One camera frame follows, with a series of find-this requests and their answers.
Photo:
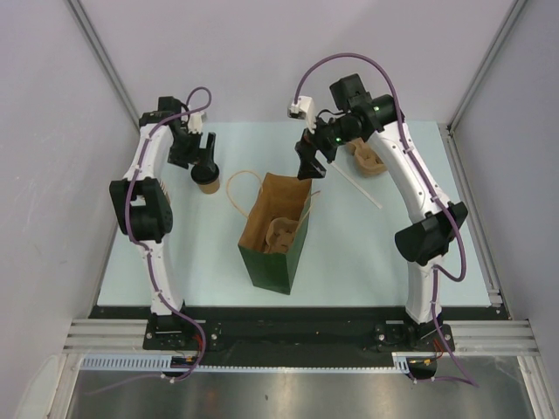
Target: white stick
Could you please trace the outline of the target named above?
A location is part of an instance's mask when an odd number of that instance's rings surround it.
[[[340,167],[335,164],[335,162],[331,162],[329,163],[330,166],[332,166],[333,168],[335,168],[338,172],[340,172],[340,175],[342,175],[343,177],[345,177],[353,186],[355,186],[357,188],[357,190],[359,192],[361,192],[362,194],[364,194],[365,196],[367,196],[367,199],[369,199],[372,203],[374,203],[378,209],[382,209],[383,206],[378,203],[377,201],[375,201],[375,198],[373,198],[369,192],[367,192],[365,189],[363,189],[361,186],[359,186],[359,184],[350,176],[348,175],[346,172],[344,172],[343,170],[340,169]]]

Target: reflective metal surface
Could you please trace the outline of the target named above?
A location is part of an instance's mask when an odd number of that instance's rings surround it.
[[[468,358],[480,383],[413,383],[396,374],[197,373],[186,382],[131,382],[85,392],[138,373],[81,371],[69,418],[534,418],[515,357]],[[448,359],[438,374],[454,374]]]

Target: white wall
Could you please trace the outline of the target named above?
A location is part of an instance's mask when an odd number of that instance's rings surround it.
[[[93,298],[135,130],[61,0],[0,2],[0,406]]]
[[[448,122],[512,2],[83,0],[140,112],[206,85],[212,121],[285,120],[310,65],[360,52],[386,68],[410,119]],[[304,93],[333,106],[328,86],[352,72],[387,92],[374,70],[346,60],[320,69]]]
[[[559,2],[528,2],[457,130],[500,281],[559,389]]]

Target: white tabletop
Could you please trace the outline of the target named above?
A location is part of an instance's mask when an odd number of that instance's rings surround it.
[[[412,138],[438,184],[459,201],[443,142],[435,122],[409,121]],[[325,179],[313,182],[320,190],[310,215],[307,240],[291,295],[252,286],[237,247],[245,218],[229,203],[227,179],[250,169],[262,176],[296,175],[294,151],[303,124],[286,122],[208,123],[217,134],[216,163],[221,188],[204,195],[190,172],[167,164],[162,179],[171,197],[174,225],[169,237],[174,280],[187,306],[403,306],[408,294],[405,260],[394,244],[394,234],[408,227],[404,201],[388,173],[359,176],[353,157],[338,150],[336,163],[350,173],[383,208],[378,209],[336,170],[327,167]],[[258,192],[251,175],[238,176],[231,185],[236,201],[246,211]],[[461,229],[468,258],[466,280],[443,280],[444,306],[489,306],[489,297],[467,223]],[[459,272],[459,253],[453,242],[444,265]],[[99,306],[149,306],[148,274],[140,254],[118,230],[98,300]]]

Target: white table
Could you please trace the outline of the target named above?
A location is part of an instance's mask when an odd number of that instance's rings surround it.
[[[412,138],[433,176],[454,202],[459,201],[443,142],[435,122],[409,121]],[[388,173],[365,179],[353,157],[338,150],[336,162],[375,199],[378,209],[336,170],[327,167],[325,179],[314,181],[320,190],[291,295],[252,286],[237,243],[245,218],[229,203],[227,179],[250,169],[260,173],[296,175],[294,151],[303,125],[299,121],[208,123],[205,133],[217,134],[216,162],[221,189],[204,195],[190,172],[166,165],[162,179],[171,197],[174,226],[170,256],[174,280],[187,306],[403,306],[408,294],[405,260],[394,244],[394,234],[409,226],[402,197]],[[231,186],[247,211],[258,192],[251,175],[238,176]],[[467,223],[462,227],[468,273],[463,283],[443,280],[444,306],[489,306],[489,297]],[[459,272],[455,243],[444,265]],[[98,299],[99,306],[149,306],[148,274],[140,255],[118,230]]]

